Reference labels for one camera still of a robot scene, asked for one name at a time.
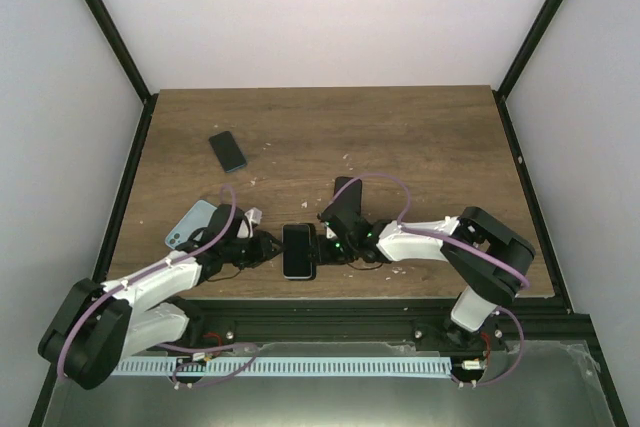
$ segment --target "smartphone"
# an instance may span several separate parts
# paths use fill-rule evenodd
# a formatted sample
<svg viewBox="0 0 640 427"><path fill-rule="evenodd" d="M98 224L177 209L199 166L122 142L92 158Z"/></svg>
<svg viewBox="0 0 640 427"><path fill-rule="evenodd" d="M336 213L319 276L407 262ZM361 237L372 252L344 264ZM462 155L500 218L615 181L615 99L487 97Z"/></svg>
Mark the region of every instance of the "smartphone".
<svg viewBox="0 0 640 427"><path fill-rule="evenodd" d="M282 227L282 273L289 280L311 280L315 263L311 227L308 224L287 224Z"/></svg>
<svg viewBox="0 0 640 427"><path fill-rule="evenodd" d="M191 233L200 227L206 227L211 220L211 216L216 211L216 207L206 200L197 201L180 222L169 232L164 243L170 249L186 242ZM202 234L198 234L195 240L200 240Z"/></svg>
<svg viewBox="0 0 640 427"><path fill-rule="evenodd" d="M213 152L226 173L238 170L247 165L247 159L238 147L233 135L228 130L209 138Z"/></svg>
<svg viewBox="0 0 640 427"><path fill-rule="evenodd" d="M333 186L333 195L336 195L344 184L349 182L353 177L338 177ZM362 180L356 180L353 184L347 187L347 190L340 194L335 202L345 208L353 209L356 214L360 215L362 212Z"/></svg>

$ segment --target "silver metal surface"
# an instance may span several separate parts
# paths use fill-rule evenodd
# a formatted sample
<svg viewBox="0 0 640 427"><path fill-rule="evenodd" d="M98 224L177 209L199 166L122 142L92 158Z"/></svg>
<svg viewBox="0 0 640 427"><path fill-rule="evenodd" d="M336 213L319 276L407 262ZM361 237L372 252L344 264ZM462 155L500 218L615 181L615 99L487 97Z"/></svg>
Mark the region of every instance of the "silver metal surface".
<svg viewBox="0 0 640 427"><path fill-rule="evenodd" d="M610 427L596 368L581 345L527 342L513 375L475 390L436 379L238 378L176 391L165 378L111 377L91 391L57 387L45 426Z"/></svg>

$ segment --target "white cable tray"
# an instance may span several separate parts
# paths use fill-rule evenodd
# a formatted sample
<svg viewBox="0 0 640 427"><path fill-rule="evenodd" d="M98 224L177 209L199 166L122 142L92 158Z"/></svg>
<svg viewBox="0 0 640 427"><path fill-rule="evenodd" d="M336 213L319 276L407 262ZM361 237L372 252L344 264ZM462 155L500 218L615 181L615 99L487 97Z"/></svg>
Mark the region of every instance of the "white cable tray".
<svg viewBox="0 0 640 427"><path fill-rule="evenodd" d="M204 367L187 366L179 375L220 377L247 363L250 357L219 357ZM170 376L176 358L130 357L121 361L111 375ZM414 377L449 378L448 357L259 357L239 377Z"/></svg>

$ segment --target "light blue smartphone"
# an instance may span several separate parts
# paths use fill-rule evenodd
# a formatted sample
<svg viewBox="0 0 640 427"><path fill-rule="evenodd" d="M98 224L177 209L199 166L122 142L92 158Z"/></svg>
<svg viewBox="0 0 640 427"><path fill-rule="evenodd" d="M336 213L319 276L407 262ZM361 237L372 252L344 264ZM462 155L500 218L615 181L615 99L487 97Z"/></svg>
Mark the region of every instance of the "light blue smartphone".
<svg viewBox="0 0 640 427"><path fill-rule="evenodd" d="M216 207L206 200L197 201L182 220L178 222L178 225L167 235L164 243L170 249L175 249L177 245L186 242L194 230L209 225L209 220L211 220L211 216L215 210ZM199 234L195 239L199 240L201 235L202 234Z"/></svg>

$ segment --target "black cable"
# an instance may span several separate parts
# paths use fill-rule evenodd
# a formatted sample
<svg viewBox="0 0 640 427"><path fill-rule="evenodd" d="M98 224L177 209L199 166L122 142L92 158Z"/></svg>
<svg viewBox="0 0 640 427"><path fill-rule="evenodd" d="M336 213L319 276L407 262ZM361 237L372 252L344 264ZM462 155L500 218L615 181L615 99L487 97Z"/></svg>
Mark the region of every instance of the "black cable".
<svg viewBox="0 0 640 427"><path fill-rule="evenodd" d="M347 235L345 236L345 240L347 241L347 245L349 246L349 248L350 248L351 250L353 250L354 252L356 252L356 253L357 253L357 252L358 252L358 249L356 249L356 248L353 246L353 244L351 243L351 239L349 238L349 234L347 234Z"/></svg>
<svg viewBox="0 0 640 427"><path fill-rule="evenodd" d="M206 227L200 227L194 230L193 232L191 232L191 235L189 236L189 240L195 241L196 237L200 235L202 232L204 232L204 229L206 229Z"/></svg>
<svg viewBox="0 0 640 427"><path fill-rule="evenodd" d="M347 265L349 267L351 267L354 270L378 270L380 267L382 267L384 264L382 262L380 262L380 264L376 265L375 267L356 267L355 265L351 265L349 263L347 263Z"/></svg>
<svg viewBox="0 0 640 427"><path fill-rule="evenodd" d="M221 282L221 281L223 281L223 280L231 280L231 279L235 279L237 276L239 276L239 275L240 275L240 273L241 273L241 272L242 272L242 271L241 271L241 270L239 270L239 271L238 271L238 272L236 272L235 274L230 275L229 277L222 277L221 279L215 279L215 278L213 278L213 279L207 279L207 282Z"/></svg>

